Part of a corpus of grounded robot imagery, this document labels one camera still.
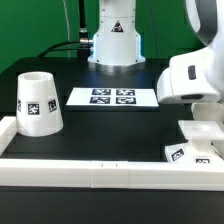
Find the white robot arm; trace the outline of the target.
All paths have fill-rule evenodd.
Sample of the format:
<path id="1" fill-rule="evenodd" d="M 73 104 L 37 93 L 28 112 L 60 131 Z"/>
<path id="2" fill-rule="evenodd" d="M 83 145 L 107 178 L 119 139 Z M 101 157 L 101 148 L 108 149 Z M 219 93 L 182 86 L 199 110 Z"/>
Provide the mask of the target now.
<path id="1" fill-rule="evenodd" d="M 224 0 L 184 0 L 200 50 L 174 56 L 157 82 L 161 103 L 224 102 Z M 135 29 L 136 0 L 99 0 L 100 25 L 89 66 L 127 70 L 145 62 Z"/>

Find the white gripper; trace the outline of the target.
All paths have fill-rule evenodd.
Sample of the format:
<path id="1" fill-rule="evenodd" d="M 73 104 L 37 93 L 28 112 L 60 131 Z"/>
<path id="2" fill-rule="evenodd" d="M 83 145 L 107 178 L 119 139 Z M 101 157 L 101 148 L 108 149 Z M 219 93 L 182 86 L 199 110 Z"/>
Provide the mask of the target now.
<path id="1" fill-rule="evenodd" d="M 162 104 L 224 101 L 224 50 L 205 47 L 174 56 L 157 82 Z"/>

